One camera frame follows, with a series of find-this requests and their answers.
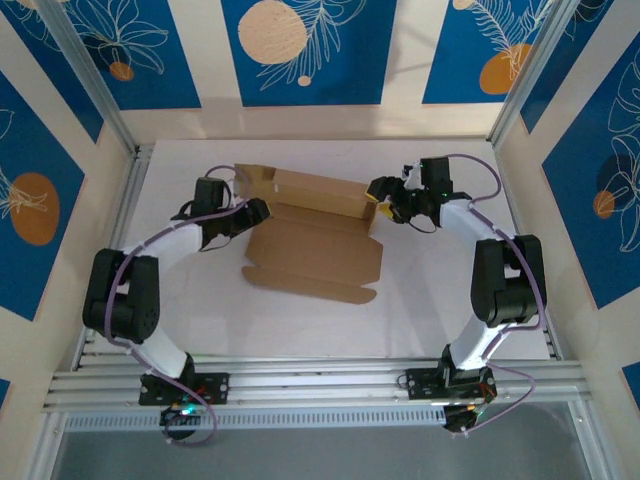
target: metal bracket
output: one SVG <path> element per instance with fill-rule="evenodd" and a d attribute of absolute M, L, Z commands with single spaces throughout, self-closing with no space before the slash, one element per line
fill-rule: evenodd
<path fill-rule="evenodd" d="M 158 377 L 143 375 L 138 404 L 141 406 L 171 406 L 184 403 L 184 393 L 168 388 Z M 191 389 L 202 396 L 209 405 L 226 405 L 229 393 L 228 373 L 196 373 Z"/>
<path fill-rule="evenodd" d="M 481 378 L 476 382 L 461 385 L 445 385 L 437 368 L 412 368 L 406 371 L 406 388 L 409 400 L 451 399 L 469 400 L 483 399 L 491 402 L 496 395 L 496 382 L 490 369 L 485 369 Z"/>

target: black cable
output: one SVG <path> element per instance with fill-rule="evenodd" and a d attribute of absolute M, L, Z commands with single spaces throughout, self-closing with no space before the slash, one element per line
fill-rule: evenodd
<path fill-rule="evenodd" d="M 182 205 L 180 207 L 180 210 L 178 210 L 178 214 L 171 217 L 171 220 L 184 220 L 185 218 L 187 218 L 187 208 L 191 207 L 191 205 L 193 205 L 193 200 L 189 200 L 187 203 Z"/>
<path fill-rule="evenodd" d="M 404 385 L 400 383 L 400 379 L 404 377 L 405 382 Z M 409 390 L 409 384 L 406 382 L 407 380 L 407 374 L 403 373 L 402 375 L 398 375 L 398 378 L 396 378 L 396 385 L 398 386 L 398 388 L 400 390 Z"/>
<path fill-rule="evenodd" d="M 213 250 L 220 250 L 221 248 L 224 248 L 227 245 L 229 245 L 231 243 L 231 240 L 233 240 L 233 239 L 230 238 L 229 241 L 227 243 L 225 243 L 224 245 L 220 245 L 218 247 L 205 248 L 205 249 L 201 249 L 201 250 L 198 250 L 198 251 L 201 252 L 201 253 L 205 253 L 205 252 L 211 252 Z"/>
<path fill-rule="evenodd" d="M 422 230 L 421 228 L 416 227 L 413 223 L 411 222 L 407 222 L 409 224 L 409 226 L 411 228 L 413 228 L 414 230 L 417 230 L 420 233 L 426 233 L 426 234 L 431 234 L 431 233 L 436 233 L 436 231 L 438 230 L 438 227 L 434 227 L 433 230 L 428 231 L 428 230 Z"/>

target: cardboard flap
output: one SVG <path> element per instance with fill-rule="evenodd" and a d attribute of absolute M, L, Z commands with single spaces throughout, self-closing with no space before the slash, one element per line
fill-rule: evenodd
<path fill-rule="evenodd" d="M 376 298 L 376 291 L 370 288 L 298 277 L 257 267 L 242 267 L 242 276 L 252 285 L 259 287 L 355 305 L 369 303 Z"/>
<path fill-rule="evenodd" d="M 269 204 L 281 203 L 373 221 L 375 202 L 365 195 L 367 185 L 364 183 L 262 165 L 237 164 L 236 167 L 248 177 L 250 195 Z M 239 191 L 246 196 L 243 186 L 239 186 Z"/>
<path fill-rule="evenodd" d="M 380 279 L 382 245 L 364 235 L 272 218 L 253 229 L 247 257 L 265 270 L 361 286 Z"/>

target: flattened cardboard box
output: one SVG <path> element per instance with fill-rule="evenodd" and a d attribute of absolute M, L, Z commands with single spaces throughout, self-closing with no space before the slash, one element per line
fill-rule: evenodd
<path fill-rule="evenodd" d="M 246 255 L 256 266 L 242 268 L 249 283 L 354 304 L 375 298 L 376 291 L 363 286 L 380 279 L 382 245 L 369 237 L 376 204 L 365 196 L 365 184 L 236 167 L 247 176 L 250 195 L 265 200 L 272 213 L 252 230 Z"/>

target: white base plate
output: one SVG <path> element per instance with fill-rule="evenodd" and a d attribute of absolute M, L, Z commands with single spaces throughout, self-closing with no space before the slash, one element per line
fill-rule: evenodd
<path fill-rule="evenodd" d="M 399 176 L 417 158 L 452 152 L 475 154 L 495 165 L 491 146 L 474 141 L 263 141 L 158 142 L 135 208 L 127 242 L 145 240 L 193 197 L 196 179 L 219 164 L 261 163 L 368 183 Z M 493 191 L 482 167 L 452 159 L 456 190 Z M 499 225 L 513 223 L 504 195 L 482 210 Z M 425 220 L 418 226 L 428 228 Z M 418 233 L 379 216 L 372 236 L 384 245 L 378 292 L 366 305 L 350 305 L 249 285 L 240 269 L 250 232 L 222 250 L 201 253 L 161 281 L 161 325 L 192 354 L 305 357 L 439 357 L 471 314 L 472 252 L 450 233 Z M 104 339 L 95 350 L 102 350 Z M 542 332 L 511 335 L 496 359 L 549 358 Z"/>

